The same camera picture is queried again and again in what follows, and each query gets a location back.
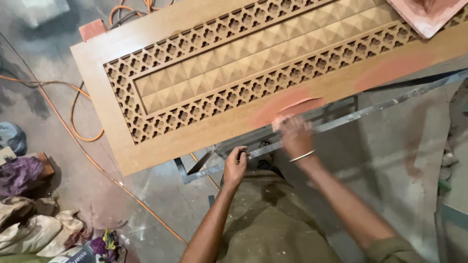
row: dusty floor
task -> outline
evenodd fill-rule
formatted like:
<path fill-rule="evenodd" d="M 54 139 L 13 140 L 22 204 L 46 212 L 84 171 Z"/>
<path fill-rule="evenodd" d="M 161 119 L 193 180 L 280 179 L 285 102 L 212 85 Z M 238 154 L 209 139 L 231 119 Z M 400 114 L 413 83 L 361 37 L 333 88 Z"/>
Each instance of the dusty floor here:
<path fill-rule="evenodd" d="M 162 7 L 165 2 L 169 1 L 158 1 L 157 5 Z M 69 50 L 81 41 L 78 27 L 98 18 L 108 21 L 109 11 L 119 0 L 68 0 L 68 3 L 69 14 L 36 30 L 27 28 L 14 11 L 3 8 L 0 31 L 38 79 L 79 85 L 80 74 Z M 125 3 L 143 8 L 139 0 Z M 2 39 L 0 56 L 7 73 L 29 78 L 24 65 Z M 449 129 L 448 105 L 456 88 L 453 85 L 438 89 L 316 138 L 317 152 L 324 164 L 432 262 L 437 258 L 431 223 L 434 189 Z M 45 89 L 67 120 L 75 91 L 62 85 L 49 85 Z M 359 107 L 399 92 L 360 96 Z M 46 152 L 51 157 L 56 175 L 48 182 L 46 192 L 59 193 L 61 209 L 80 209 L 80 217 L 96 228 L 117 227 L 128 221 L 121 237 L 132 251 L 130 262 L 177 262 L 185 245 L 83 156 L 36 90 L 0 80 L 0 121 L 15 123 L 25 130 L 28 153 Z M 78 99 L 75 125 L 86 138 L 101 129 L 92 103 L 84 97 Z M 190 240 L 209 208 L 207 196 L 217 193 L 207 178 L 183 185 L 173 161 L 123 178 L 105 134 L 97 142 L 82 144 L 106 171 L 146 202 L 182 238 Z M 195 155 L 200 158 L 203 153 L 200 150 Z M 304 175 L 281 155 L 277 154 L 277 165 L 316 215 L 330 244 L 343 261 L 362 262 L 362 254 L 331 208 L 318 193 L 305 186 Z M 183 162 L 186 167 L 195 163 L 189 155 L 183 156 Z M 213 178 L 219 183 L 219 174 Z"/>

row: wooden frame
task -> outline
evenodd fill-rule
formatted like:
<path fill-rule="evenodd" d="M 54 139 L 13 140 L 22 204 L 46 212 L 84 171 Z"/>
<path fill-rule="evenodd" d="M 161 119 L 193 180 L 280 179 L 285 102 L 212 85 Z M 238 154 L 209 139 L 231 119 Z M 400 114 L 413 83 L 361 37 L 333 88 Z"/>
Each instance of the wooden frame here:
<path fill-rule="evenodd" d="M 116 58 L 132 54 L 138 49 L 144 49 L 167 36 L 174 35 L 175 31 L 180 32 L 181 30 L 192 28 L 201 21 L 212 20 L 214 17 L 216 18 L 225 13 L 232 12 L 232 10 L 236 10 L 239 7 L 251 4 L 247 0 L 228 1 L 223 2 L 222 5 L 216 5 L 215 3 L 218 2 L 214 0 L 205 0 L 198 3 L 190 1 L 187 3 L 184 1 L 179 2 L 162 11 L 92 38 L 86 43 L 83 42 L 71 47 L 73 56 L 106 131 L 106 136 L 115 158 L 124 175 L 149 168 L 255 129 L 255 126 L 250 122 L 250 116 L 269 101 L 268 98 L 281 96 L 282 93 L 287 92 L 269 92 L 267 85 L 262 85 L 259 91 L 270 93 L 266 98 L 258 96 L 257 98 L 259 99 L 249 101 L 249 103 L 240 105 L 235 109 L 225 110 L 222 114 L 210 112 L 213 115 L 203 119 L 203 121 L 192 123 L 188 127 L 173 129 L 163 136 L 155 136 L 153 139 L 136 145 L 138 141 L 129 132 L 129 121 L 123 115 L 123 108 L 117 103 L 118 97 L 116 100 L 115 87 L 111 86 L 109 76 L 103 69 L 103 65 L 114 61 Z M 357 88 L 356 84 L 358 81 L 362 82 L 362 78 L 359 79 L 360 76 L 368 71 L 368 69 L 382 65 L 382 63 L 389 61 L 389 59 L 421 52 L 430 53 L 431 59 L 424 65 L 415 66 L 409 68 L 406 72 L 399 73 L 407 74 L 417 71 L 421 67 L 431 66 L 467 53 L 468 36 L 466 36 L 465 32 L 468 32 L 468 23 L 465 16 L 467 16 L 466 12 L 459 17 L 455 17 L 453 26 L 451 26 L 452 24 L 448 25 L 445 30 L 438 33 L 432 40 L 424 42 L 411 31 L 408 25 L 395 20 L 371 31 L 358 34 L 352 39 L 345 39 L 331 46 L 315 50 L 313 54 L 308 53 L 281 63 L 276 66 L 278 69 L 269 68 L 268 70 L 249 75 L 248 78 L 256 80 L 260 76 L 263 76 L 262 84 L 264 84 L 269 73 L 277 71 L 276 77 L 278 77 L 281 70 L 288 67 L 286 69 L 289 73 L 288 79 L 291 78 L 291 81 L 294 78 L 297 79 L 297 77 L 299 79 L 283 87 L 278 84 L 278 87 L 287 90 L 294 89 L 296 86 L 299 86 L 295 84 L 302 82 L 300 86 L 310 87 L 311 96 L 325 97 L 326 102 L 332 102 L 359 92 L 360 88 Z M 406 32 L 406 35 L 399 34 L 401 29 Z M 394 35 L 396 38 L 400 37 L 398 38 L 399 44 L 396 43 L 396 39 L 392 43 L 385 44 L 384 38 L 386 37 L 386 32 Z M 353 41 L 355 45 L 353 46 L 354 55 L 361 61 L 349 63 L 349 58 L 345 58 L 342 54 L 348 48 L 346 45 Z M 361 47 L 365 45 L 368 49 L 363 54 L 358 55 L 356 49 L 359 44 L 361 44 Z M 340 52 L 340 58 L 334 61 L 332 55 L 333 53 L 338 54 L 338 52 Z M 313 61 L 314 64 L 317 64 L 318 60 L 321 59 L 321 61 L 326 61 L 329 65 L 327 64 L 323 68 L 315 65 L 313 75 L 307 77 L 307 73 L 305 72 L 306 63 L 307 61 L 310 63 L 312 57 L 315 59 Z M 292 70 L 294 67 L 298 71 L 298 74 L 295 74 L 296 71 Z M 320 78 L 313 78 L 317 74 L 321 74 L 322 76 Z M 379 81 L 383 83 L 386 79 L 381 78 L 377 80 L 377 82 Z M 229 92 L 222 93 L 222 90 L 233 88 L 236 85 L 245 85 L 245 83 L 245 78 L 233 81 L 226 86 L 213 89 L 209 93 L 214 95 L 212 96 L 214 100 L 219 97 L 228 102 L 227 96 Z M 200 95 L 200 98 L 204 96 L 204 101 L 208 102 L 209 99 L 206 97 L 210 96 L 210 94 Z"/>

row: silver bangle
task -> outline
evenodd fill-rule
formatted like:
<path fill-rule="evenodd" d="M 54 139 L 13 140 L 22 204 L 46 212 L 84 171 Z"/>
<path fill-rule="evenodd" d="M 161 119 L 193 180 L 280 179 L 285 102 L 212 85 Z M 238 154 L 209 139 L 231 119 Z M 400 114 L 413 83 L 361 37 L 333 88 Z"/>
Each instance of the silver bangle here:
<path fill-rule="evenodd" d="M 311 154 L 313 154 L 314 152 L 315 152 L 315 149 L 314 149 L 314 150 L 312 150 L 312 151 L 310 151 L 310 152 L 308 152 L 308 153 L 306 153 L 306 154 L 305 154 L 305 155 L 303 155 L 303 156 L 296 157 L 296 158 L 294 158 L 294 159 L 290 160 L 289 162 L 297 161 L 297 160 L 299 160 L 299 159 L 301 159 L 301 158 L 304 158 L 304 157 L 306 157 L 306 156 L 308 156 L 308 155 L 311 155 Z"/>

